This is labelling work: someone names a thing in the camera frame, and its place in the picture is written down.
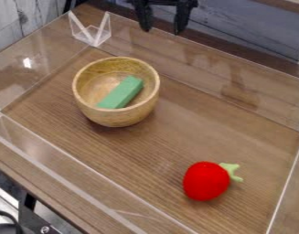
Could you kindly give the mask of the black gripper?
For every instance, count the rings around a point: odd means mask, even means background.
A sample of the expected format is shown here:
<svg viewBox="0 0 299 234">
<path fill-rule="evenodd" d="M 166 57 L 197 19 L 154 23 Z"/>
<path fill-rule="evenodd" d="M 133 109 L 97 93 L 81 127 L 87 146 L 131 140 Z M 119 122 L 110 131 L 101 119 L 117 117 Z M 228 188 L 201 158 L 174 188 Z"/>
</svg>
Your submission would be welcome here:
<svg viewBox="0 0 299 234">
<path fill-rule="evenodd" d="M 153 10 L 150 5 L 172 5 L 177 7 L 174 19 L 174 33 L 178 35 L 189 25 L 193 7 L 198 7 L 198 0 L 129 0 L 135 5 L 135 14 L 142 29 L 149 32 L 153 27 Z"/>
</svg>

